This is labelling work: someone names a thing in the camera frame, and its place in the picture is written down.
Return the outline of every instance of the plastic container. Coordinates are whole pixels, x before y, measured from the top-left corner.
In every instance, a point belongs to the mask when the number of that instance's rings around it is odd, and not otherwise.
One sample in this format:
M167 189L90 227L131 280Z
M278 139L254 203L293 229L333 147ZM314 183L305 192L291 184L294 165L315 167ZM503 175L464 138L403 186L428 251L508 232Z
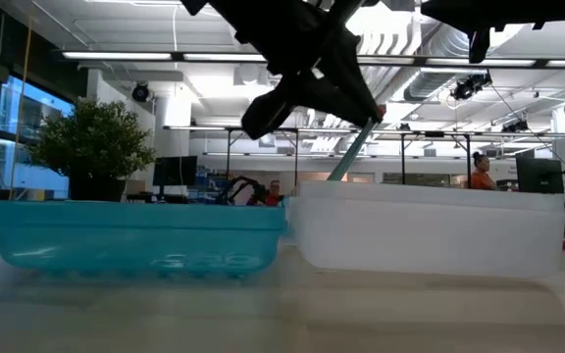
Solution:
M563 195L302 182L290 223L316 267L493 277L558 271Z
M0 201L0 252L40 270L247 275L276 258L283 208Z

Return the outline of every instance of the white plastic bin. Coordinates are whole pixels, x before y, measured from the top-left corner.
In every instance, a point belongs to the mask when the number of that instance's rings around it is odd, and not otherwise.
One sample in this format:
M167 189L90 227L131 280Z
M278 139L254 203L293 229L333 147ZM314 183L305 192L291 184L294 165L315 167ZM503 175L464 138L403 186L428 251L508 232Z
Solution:
M319 268L541 277L560 266L563 195L309 181L289 207Z

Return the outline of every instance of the green plant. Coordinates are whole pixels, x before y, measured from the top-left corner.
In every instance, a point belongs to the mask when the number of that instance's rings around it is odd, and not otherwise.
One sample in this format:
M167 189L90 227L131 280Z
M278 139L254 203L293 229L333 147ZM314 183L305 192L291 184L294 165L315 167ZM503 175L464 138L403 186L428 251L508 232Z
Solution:
M27 147L30 161L62 176L115 179L154 162L155 151L144 140L138 114L123 102L79 99L68 118L43 122L38 142Z

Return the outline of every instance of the teal plastic bin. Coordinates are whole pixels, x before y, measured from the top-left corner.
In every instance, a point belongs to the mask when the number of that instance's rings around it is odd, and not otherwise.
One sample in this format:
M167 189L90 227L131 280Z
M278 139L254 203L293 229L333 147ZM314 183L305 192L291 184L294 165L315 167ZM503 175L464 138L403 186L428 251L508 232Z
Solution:
M242 276L284 232L284 208L0 201L1 256L25 269Z

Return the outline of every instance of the computer monitor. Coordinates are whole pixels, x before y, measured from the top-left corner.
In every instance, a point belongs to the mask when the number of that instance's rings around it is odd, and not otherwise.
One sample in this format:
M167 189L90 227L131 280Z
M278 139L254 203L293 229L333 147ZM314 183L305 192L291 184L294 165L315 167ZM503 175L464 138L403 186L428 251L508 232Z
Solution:
M517 158L520 192L563 194L561 162L536 158Z
M154 166L155 186L195 185L197 157L157 158Z

